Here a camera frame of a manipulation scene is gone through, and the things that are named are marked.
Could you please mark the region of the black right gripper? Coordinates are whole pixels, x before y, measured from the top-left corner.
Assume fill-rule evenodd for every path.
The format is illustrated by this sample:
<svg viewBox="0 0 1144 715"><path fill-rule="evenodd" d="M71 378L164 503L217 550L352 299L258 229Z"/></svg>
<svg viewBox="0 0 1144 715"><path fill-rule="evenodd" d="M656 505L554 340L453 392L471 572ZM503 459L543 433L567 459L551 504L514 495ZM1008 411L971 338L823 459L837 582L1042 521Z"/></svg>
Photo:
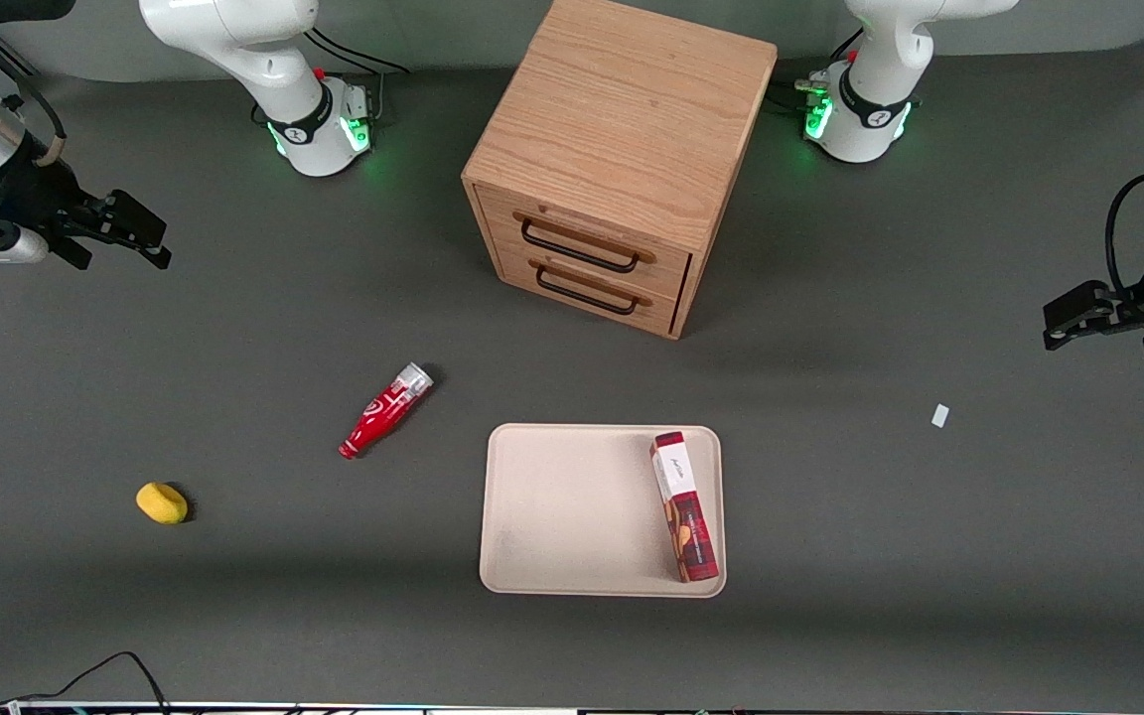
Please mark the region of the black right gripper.
<svg viewBox="0 0 1144 715"><path fill-rule="evenodd" d="M78 185L63 162L0 168L0 261L42 261L55 255L77 270L90 267L82 238L140 253L167 270L172 253L162 245L167 224L126 191L103 200Z"/></svg>

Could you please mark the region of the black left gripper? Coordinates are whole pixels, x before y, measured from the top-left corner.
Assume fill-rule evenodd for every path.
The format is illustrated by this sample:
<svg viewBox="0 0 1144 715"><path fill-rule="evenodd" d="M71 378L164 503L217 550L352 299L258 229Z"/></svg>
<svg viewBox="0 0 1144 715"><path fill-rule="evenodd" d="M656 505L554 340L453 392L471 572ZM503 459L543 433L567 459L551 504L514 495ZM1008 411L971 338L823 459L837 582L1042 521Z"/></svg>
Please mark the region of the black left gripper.
<svg viewBox="0 0 1144 715"><path fill-rule="evenodd" d="M1072 340L1088 337L1097 332L1117 329L1117 297L1121 299L1122 313L1144 325L1144 271L1136 283L1125 285L1118 276L1115 239L1109 238L1109 281L1088 280L1068 289L1066 294L1044 305L1043 344L1046 352L1056 352Z"/></svg>

